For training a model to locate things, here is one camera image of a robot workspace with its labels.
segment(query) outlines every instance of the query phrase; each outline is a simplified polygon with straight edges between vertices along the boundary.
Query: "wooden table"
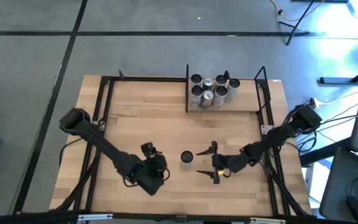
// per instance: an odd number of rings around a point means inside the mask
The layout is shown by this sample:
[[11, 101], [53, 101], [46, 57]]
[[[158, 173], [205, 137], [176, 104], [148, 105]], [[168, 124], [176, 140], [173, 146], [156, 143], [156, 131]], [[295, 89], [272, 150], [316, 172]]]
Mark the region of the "wooden table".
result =
[[[76, 105], [91, 116], [100, 79], [100, 76], [84, 77]], [[288, 113], [283, 86], [280, 80], [269, 80], [268, 83], [274, 122], [281, 124]], [[221, 183], [214, 185], [207, 175], [196, 172], [213, 169], [211, 156], [195, 156], [190, 166], [184, 166], [180, 160], [183, 151], [188, 150], [195, 155], [207, 149], [211, 141], [218, 142], [218, 152], [221, 154], [238, 154], [241, 147], [260, 140], [259, 133], [254, 111], [185, 113], [184, 82], [115, 81], [106, 139], [118, 149], [136, 154], [141, 159], [144, 156], [140, 145], [153, 142], [167, 158], [171, 177], [154, 196], [149, 196], [140, 187], [125, 187], [112, 162], [102, 155], [91, 210], [111, 213], [271, 216], [267, 178], [261, 165], [247, 166], [228, 179], [221, 177]], [[69, 136], [68, 142], [76, 138]], [[85, 146], [86, 143], [80, 141], [65, 149], [50, 208], [59, 206], [76, 185]], [[302, 208], [311, 213], [298, 152], [286, 144], [280, 155], [288, 189]], [[87, 188], [83, 191], [82, 208]], [[277, 187], [276, 194], [282, 213]]]

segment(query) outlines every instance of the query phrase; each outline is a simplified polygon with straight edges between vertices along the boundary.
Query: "wooden plank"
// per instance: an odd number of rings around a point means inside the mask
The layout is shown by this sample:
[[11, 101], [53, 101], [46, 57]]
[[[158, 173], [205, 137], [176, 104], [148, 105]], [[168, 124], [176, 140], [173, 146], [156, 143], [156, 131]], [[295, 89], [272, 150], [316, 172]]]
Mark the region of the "wooden plank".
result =
[[[241, 80], [240, 79], [240, 87], [237, 92], [236, 97], [229, 103], [223, 103], [222, 107], [219, 109], [208, 108], [208, 111], [258, 111], [258, 99], [256, 95], [255, 89], [255, 81], [254, 80]], [[189, 99], [190, 99], [190, 91], [191, 91], [191, 82], [189, 82]], [[195, 108], [190, 105], [189, 100], [189, 111], [201, 111], [200, 108]]]
[[[97, 95], [92, 88], [99, 86], [94, 79], [85, 76], [77, 103], [85, 106], [88, 112], [92, 112], [94, 106], [91, 96], [96, 99]], [[269, 81], [269, 85], [273, 117], [275, 123], [280, 124], [288, 111], [282, 84]], [[180, 161], [183, 151], [189, 150], [195, 155], [207, 149], [211, 141], [218, 142], [221, 154], [238, 154], [244, 145], [260, 140], [256, 114], [238, 111], [185, 113], [184, 89], [184, 83], [115, 82], [105, 137], [118, 149], [141, 159], [144, 156], [140, 145], [152, 141], [167, 158], [171, 177], [154, 196], [149, 196], [140, 187], [125, 187], [112, 162], [102, 155], [92, 211], [272, 215], [267, 180], [261, 166], [246, 167], [228, 179], [222, 177], [221, 183], [214, 185], [208, 176], [195, 172], [212, 170], [211, 156], [195, 156], [187, 166]], [[59, 206], [78, 181], [84, 151], [83, 141], [66, 149], [50, 208]], [[310, 212], [296, 149], [284, 145], [281, 156], [288, 188]]]

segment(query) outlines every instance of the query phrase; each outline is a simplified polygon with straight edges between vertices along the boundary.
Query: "gray floor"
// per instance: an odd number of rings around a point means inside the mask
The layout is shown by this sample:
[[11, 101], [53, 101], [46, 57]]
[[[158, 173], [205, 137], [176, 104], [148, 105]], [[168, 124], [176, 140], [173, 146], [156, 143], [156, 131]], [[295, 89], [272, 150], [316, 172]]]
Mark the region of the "gray floor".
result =
[[[277, 3], [292, 18], [308, 4]], [[80, 4], [0, 0], [0, 30], [72, 30]], [[234, 77], [251, 78], [264, 65], [269, 78], [283, 80], [289, 107], [310, 97], [331, 101], [358, 90], [317, 82], [321, 76], [358, 74], [358, 20], [347, 6], [324, 3], [301, 28], [329, 35], [295, 37], [290, 46], [281, 37], [77, 37], [24, 210], [48, 209], [58, 153], [67, 139], [58, 120], [75, 105], [84, 75], [117, 75], [121, 69], [125, 75], [182, 77], [188, 63], [190, 73], [229, 70]], [[268, 0], [92, 0], [80, 30], [289, 31], [277, 25]], [[68, 37], [0, 37], [0, 215], [11, 205], [67, 42]], [[345, 101], [318, 113], [330, 118], [352, 105]], [[351, 125], [347, 128], [350, 134]], [[329, 143], [319, 138], [318, 147]]]

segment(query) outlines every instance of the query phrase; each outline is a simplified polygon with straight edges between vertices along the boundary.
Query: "can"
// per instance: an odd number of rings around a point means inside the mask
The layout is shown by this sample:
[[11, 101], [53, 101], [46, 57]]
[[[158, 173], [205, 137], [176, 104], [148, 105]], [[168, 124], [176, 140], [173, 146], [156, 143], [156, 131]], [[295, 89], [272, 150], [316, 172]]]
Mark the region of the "can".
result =
[[211, 90], [206, 90], [203, 93], [203, 99], [201, 100], [201, 109], [208, 109], [214, 99], [214, 93]]
[[224, 100], [225, 102], [231, 102], [234, 97], [236, 97], [237, 92], [239, 91], [240, 80], [232, 78], [227, 85], [227, 97]]
[[201, 75], [194, 74], [190, 78], [190, 83], [191, 83], [190, 88], [192, 88], [193, 86], [201, 87], [202, 82], [203, 82], [203, 78], [201, 77]]
[[191, 89], [190, 106], [198, 107], [201, 103], [202, 97], [203, 97], [203, 89], [199, 86], [194, 86]]
[[224, 99], [227, 96], [227, 88], [224, 86], [218, 86], [215, 91], [214, 100], [212, 102], [212, 108], [219, 109], [224, 103]]
[[212, 90], [214, 80], [212, 78], [205, 78], [203, 82], [203, 91]]
[[218, 75], [215, 78], [214, 92], [218, 86], [226, 86], [227, 78], [224, 75]]

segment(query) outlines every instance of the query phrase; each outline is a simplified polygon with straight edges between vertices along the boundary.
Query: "silver can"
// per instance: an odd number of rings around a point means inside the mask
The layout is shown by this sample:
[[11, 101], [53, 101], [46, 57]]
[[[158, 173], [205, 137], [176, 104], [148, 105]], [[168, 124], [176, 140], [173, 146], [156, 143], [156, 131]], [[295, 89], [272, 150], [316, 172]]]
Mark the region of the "silver can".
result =
[[195, 108], [198, 107], [201, 103], [202, 97], [203, 97], [203, 89], [199, 86], [194, 86], [191, 89], [190, 106]]
[[227, 82], [227, 78], [224, 75], [218, 75], [215, 78], [215, 85], [214, 85], [213, 91], [215, 92], [215, 90], [219, 86], [226, 86], [226, 82]]
[[237, 92], [239, 91], [240, 80], [232, 78], [227, 85], [227, 97], [224, 100], [225, 102], [231, 102], [234, 97], [236, 97]]
[[211, 90], [206, 90], [203, 93], [203, 99], [201, 100], [201, 109], [208, 109], [211, 106], [214, 99], [214, 93]]
[[227, 96], [227, 88], [224, 86], [218, 86], [215, 91], [214, 100], [212, 102], [212, 108], [219, 109], [224, 103], [224, 99]]
[[212, 90], [214, 80], [212, 78], [205, 78], [203, 82], [203, 91]]
[[201, 75], [194, 74], [190, 78], [190, 83], [190, 88], [192, 88], [193, 86], [201, 87], [201, 84], [203, 84], [203, 78], [201, 77]]

